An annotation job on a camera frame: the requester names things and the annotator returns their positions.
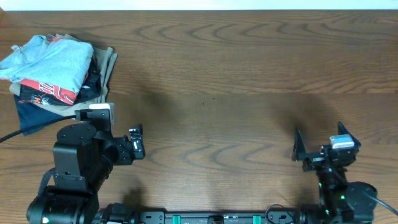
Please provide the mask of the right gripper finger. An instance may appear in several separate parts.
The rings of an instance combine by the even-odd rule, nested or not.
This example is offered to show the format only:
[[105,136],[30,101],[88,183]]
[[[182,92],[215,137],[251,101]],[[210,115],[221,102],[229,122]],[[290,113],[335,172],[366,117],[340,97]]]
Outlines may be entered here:
[[351,139],[354,142],[354,146],[361,147],[361,143],[345,128],[344,124],[341,121],[338,122],[338,134],[339,135],[344,135],[344,134],[350,135]]
[[302,161],[305,159],[306,149],[302,135],[298,129],[295,130],[295,139],[292,152],[293,161]]

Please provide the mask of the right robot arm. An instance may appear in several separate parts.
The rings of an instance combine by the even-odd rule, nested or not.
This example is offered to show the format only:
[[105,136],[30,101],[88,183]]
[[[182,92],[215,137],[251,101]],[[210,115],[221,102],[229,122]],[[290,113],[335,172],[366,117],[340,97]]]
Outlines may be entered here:
[[307,152],[303,137],[295,130],[292,160],[301,161],[305,172],[318,177],[319,205],[300,208],[295,223],[372,223],[377,190],[365,182],[348,182],[347,167],[356,161],[361,143],[338,122],[338,134],[319,152]]

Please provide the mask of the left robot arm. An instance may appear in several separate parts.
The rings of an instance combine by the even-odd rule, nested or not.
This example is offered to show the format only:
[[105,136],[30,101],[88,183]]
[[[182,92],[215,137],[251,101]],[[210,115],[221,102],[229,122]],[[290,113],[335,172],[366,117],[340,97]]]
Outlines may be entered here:
[[69,125],[57,133],[55,167],[42,177],[27,221],[36,224],[139,223],[139,212],[114,203],[100,209],[98,192],[114,166],[145,157],[143,127],[115,138],[109,128],[90,123]]

